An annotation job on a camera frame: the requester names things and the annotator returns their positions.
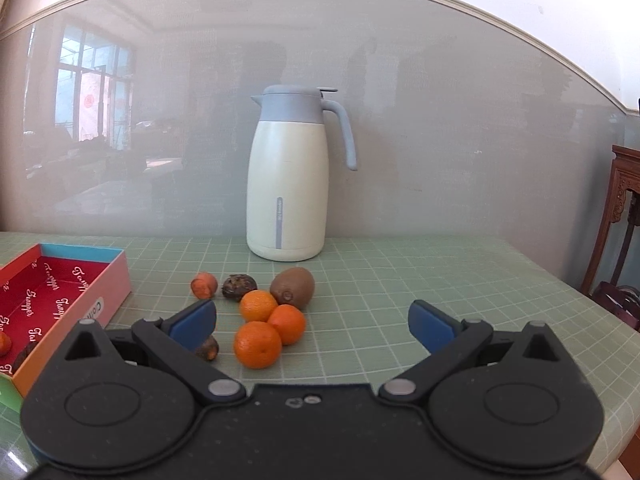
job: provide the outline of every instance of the blue gripper pad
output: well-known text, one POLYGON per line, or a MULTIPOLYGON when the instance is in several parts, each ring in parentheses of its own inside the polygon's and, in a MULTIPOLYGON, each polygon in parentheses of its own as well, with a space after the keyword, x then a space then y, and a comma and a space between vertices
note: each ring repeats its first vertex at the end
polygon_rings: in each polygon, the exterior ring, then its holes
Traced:
POLYGON ((409 332, 432 354, 462 332, 459 321, 423 300, 411 304, 408 322, 409 332))
POLYGON ((216 327, 216 305, 199 300, 162 322, 161 329, 171 339, 193 352, 216 327))

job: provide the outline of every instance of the label on thermos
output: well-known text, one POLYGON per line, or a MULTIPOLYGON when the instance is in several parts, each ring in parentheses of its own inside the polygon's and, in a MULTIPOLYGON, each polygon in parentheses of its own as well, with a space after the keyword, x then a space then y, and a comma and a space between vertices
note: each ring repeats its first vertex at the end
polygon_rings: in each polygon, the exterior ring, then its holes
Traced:
POLYGON ((282 197, 276 199, 276 249, 282 248, 282 197))

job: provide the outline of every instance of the silver pin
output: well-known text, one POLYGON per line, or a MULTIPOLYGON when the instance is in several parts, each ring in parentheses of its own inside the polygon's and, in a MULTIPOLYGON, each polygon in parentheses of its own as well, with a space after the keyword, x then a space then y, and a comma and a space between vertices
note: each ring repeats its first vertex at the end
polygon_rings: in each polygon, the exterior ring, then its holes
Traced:
POLYGON ((416 390, 416 385, 409 379, 391 379, 385 383, 385 390, 391 395, 411 395, 416 390))
POLYGON ((290 399, 285 400, 284 403, 290 408, 302 408, 304 400, 300 399, 300 397, 291 397, 290 399))
POLYGON ((240 391, 240 384, 231 379, 216 379, 209 383, 209 391, 218 397, 228 397, 240 391))
POLYGON ((307 404, 320 404, 322 399, 317 395, 308 395, 305 397, 305 402, 307 404))

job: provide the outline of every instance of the box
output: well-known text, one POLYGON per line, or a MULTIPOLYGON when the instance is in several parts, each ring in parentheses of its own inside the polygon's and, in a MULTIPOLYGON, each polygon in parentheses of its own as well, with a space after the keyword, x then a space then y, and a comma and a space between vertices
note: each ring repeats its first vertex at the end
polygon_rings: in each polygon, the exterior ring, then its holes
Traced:
POLYGON ((38 244, 2 267, 0 331, 12 347, 0 357, 0 403, 19 411, 71 327, 82 318, 107 325, 130 291, 122 249, 38 244))

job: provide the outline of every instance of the green object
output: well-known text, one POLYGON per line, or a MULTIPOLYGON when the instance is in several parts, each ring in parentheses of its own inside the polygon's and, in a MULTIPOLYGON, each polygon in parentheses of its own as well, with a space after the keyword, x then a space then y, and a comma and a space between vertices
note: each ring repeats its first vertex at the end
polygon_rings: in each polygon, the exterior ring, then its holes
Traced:
POLYGON ((20 413, 22 396, 18 393, 11 377, 6 374, 0 374, 0 403, 20 413))

